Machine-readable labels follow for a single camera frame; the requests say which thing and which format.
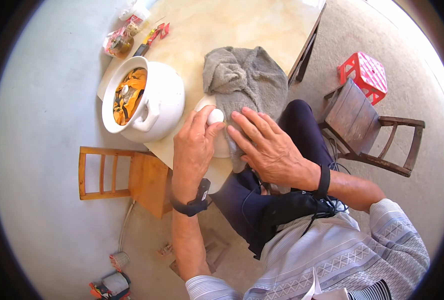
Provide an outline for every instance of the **red plastic stool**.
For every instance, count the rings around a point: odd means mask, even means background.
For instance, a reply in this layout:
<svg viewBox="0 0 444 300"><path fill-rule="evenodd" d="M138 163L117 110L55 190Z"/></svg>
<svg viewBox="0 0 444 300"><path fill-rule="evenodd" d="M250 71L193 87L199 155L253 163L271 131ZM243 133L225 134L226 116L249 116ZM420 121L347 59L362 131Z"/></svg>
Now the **red plastic stool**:
<svg viewBox="0 0 444 300"><path fill-rule="evenodd" d="M362 52L355 52L348 60L337 67L340 74L340 84L347 81L349 75L355 71L353 81L360 89L365 89L365 96L372 105L384 99L387 94L387 80L384 66L377 60Z"/></svg>

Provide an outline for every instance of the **person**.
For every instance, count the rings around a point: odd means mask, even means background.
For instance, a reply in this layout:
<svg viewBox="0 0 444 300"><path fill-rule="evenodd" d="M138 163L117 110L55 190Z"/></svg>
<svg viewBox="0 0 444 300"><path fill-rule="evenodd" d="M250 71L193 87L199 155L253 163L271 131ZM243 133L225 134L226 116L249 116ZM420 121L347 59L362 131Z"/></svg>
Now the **person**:
<svg viewBox="0 0 444 300"><path fill-rule="evenodd" d="M174 137L172 193L184 204L195 199L212 159L213 140L225 127L221 122L207 127L207 116L214 108L192 111ZM279 124L247 107L241 113L232 112L231 118L254 142L227 127L249 167L229 176L211 198L237 233L254 245L260 243L257 222L264 208L277 199L262 195L261 182L316 191L321 166L334 169L334 162L303 100L291 101ZM335 170L329 175L329 200L368 213L371 235L360 232L347 210L327 218L306 215L280 225L263 245L263 275L245 294L210 273L197 215L174 210L173 249L190 299L408 298L429 267L429 255L416 229L375 183Z"/></svg>

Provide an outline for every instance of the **hand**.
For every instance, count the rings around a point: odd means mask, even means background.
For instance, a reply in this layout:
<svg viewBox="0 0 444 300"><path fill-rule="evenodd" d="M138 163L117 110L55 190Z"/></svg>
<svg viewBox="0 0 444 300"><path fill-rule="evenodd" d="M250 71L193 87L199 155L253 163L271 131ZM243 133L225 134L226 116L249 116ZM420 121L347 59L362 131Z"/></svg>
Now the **hand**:
<svg viewBox="0 0 444 300"><path fill-rule="evenodd" d="M195 199L214 154L214 138L225 127L217 122L206 129L207 117L214 108L206 105L198 112L191 111L173 137L172 192L184 204Z"/></svg>
<svg viewBox="0 0 444 300"><path fill-rule="evenodd" d="M242 108L242 113L233 111L231 117L256 146L229 126L229 135L246 153L240 159L257 171L264 182L306 191L318 189L321 167L303 158L290 136L271 117L248 107Z"/></svg>

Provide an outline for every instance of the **white ceramic pot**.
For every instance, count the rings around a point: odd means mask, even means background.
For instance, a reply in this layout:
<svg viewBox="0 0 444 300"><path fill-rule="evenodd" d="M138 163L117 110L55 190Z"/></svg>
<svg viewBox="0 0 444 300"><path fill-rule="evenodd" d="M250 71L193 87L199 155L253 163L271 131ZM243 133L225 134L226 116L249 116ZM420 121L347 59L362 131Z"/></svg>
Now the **white ceramic pot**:
<svg viewBox="0 0 444 300"><path fill-rule="evenodd" d="M114 119L116 89L131 70L139 67L147 69L144 94L133 117L121 126ZM149 143L162 139L175 129L184 105L184 83L176 71L164 63L135 56L126 60L109 81L103 97L102 121L113 134L121 133L136 143Z"/></svg>

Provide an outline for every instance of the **finger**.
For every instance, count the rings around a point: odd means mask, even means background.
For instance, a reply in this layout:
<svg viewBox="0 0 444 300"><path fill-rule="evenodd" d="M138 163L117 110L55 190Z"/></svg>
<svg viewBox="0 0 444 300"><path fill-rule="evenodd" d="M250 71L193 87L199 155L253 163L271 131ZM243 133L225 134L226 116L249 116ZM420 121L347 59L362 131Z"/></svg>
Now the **finger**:
<svg viewBox="0 0 444 300"><path fill-rule="evenodd" d="M190 129L190 126L192 126L192 122L194 122L194 117L196 114L197 114L197 111L195 111L195 110L189 112L189 115L185 119L185 122L183 123L180 131L187 131Z"/></svg>
<svg viewBox="0 0 444 300"><path fill-rule="evenodd" d="M248 107L242 108L242 113L245 117L247 117L252 123L255 124L257 129L262 133L262 135L267 139L272 139L275 136L275 133L272 131L272 128L269 124L257 114L257 112L251 110Z"/></svg>
<svg viewBox="0 0 444 300"><path fill-rule="evenodd" d="M268 114L264 114L263 112L258 112L257 113L262 119L265 120L265 122L267 122L267 124L270 126L270 128L272 129L273 133L275 133L276 135L280 135L281 133L283 133L284 131L279 127L279 124L277 124Z"/></svg>
<svg viewBox="0 0 444 300"><path fill-rule="evenodd" d="M205 138L209 141L209 143L213 143L215 137L224 127L225 124L223 122L213 123L205 130Z"/></svg>
<svg viewBox="0 0 444 300"><path fill-rule="evenodd" d="M249 155L242 155L242 156L240 157L240 160L242 160L242 161L246 162L247 164L249 164L249 166L250 166L252 169L255 169L254 161L250 158Z"/></svg>
<svg viewBox="0 0 444 300"><path fill-rule="evenodd" d="M214 105L205 105L195 115L191 128L204 132L205 131L205 123L207 123L207 117L214 109L215 109Z"/></svg>
<svg viewBox="0 0 444 300"><path fill-rule="evenodd" d="M232 125L229 125L227 127L227 132L229 133L230 137L237 143L240 149L242 149L243 152L252 156L257 155L257 149L254 147L254 145L252 145L251 142L243 137L242 133L239 130L235 129Z"/></svg>
<svg viewBox="0 0 444 300"><path fill-rule="evenodd" d="M249 119L247 119L244 115L238 113L237 111L232 111L231 114L232 120L235 123L239 124L242 128L243 132L257 145L261 145L265 143L265 138L262 136L261 132L257 127L252 124Z"/></svg>

